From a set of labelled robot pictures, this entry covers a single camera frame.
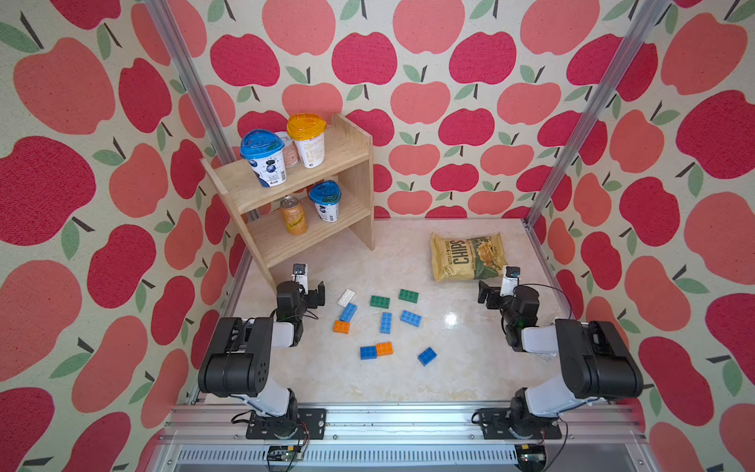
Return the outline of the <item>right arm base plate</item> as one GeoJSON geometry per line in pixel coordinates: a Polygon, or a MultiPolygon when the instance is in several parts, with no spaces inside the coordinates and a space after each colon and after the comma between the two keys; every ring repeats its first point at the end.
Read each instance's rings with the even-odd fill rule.
{"type": "Polygon", "coordinates": [[[485,440],[540,442],[562,438],[556,419],[536,417],[511,408],[479,409],[472,415],[471,422],[481,428],[485,440]]]}

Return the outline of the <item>dark blue square lego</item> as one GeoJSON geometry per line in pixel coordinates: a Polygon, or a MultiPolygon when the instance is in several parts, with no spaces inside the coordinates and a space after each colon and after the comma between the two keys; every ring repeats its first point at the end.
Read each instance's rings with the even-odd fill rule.
{"type": "Polygon", "coordinates": [[[432,347],[428,347],[418,355],[418,360],[423,366],[428,366],[437,357],[436,351],[432,347]]]}
{"type": "Polygon", "coordinates": [[[360,348],[360,359],[361,360],[374,360],[378,357],[378,350],[377,348],[372,346],[362,346],[360,348]]]}

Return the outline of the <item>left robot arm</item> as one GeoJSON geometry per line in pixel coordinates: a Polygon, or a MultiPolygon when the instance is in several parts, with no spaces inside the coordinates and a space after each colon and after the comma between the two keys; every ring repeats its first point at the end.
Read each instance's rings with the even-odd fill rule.
{"type": "Polygon", "coordinates": [[[320,282],[308,290],[298,281],[285,281],[277,285],[276,304],[268,316],[218,321],[198,385],[207,395],[239,398],[263,417],[294,421],[297,399],[271,379],[271,352],[299,344],[307,312],[326,304],[326,286],[320,282]]]}

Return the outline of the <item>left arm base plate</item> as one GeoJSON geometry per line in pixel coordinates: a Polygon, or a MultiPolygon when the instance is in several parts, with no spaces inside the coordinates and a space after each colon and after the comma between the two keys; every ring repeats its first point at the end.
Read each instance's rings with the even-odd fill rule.
{"type": "Polygon", "coordinates": [[[299,408],[296,418],[261,416],[249,419],[246,439],[260,441],[322,440],[328,411],[324,408],[299,408]]]}

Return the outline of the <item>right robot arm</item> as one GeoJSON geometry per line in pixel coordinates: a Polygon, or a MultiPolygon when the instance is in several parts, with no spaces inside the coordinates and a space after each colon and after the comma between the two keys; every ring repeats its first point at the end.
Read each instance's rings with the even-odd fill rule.
{"type": "Polygon", "coordinates": [[[538,326],[539,292],[511,277],[501,287],[481,280],[478,302],[499,311],[505,340],[513,351],[554,355],[560,361],[558,375],[519,389],[511,399],[506,420],[520,434],[591,401],[639,397],[642,374],[612,323],[556,319],[549,326],[538,326]]]}

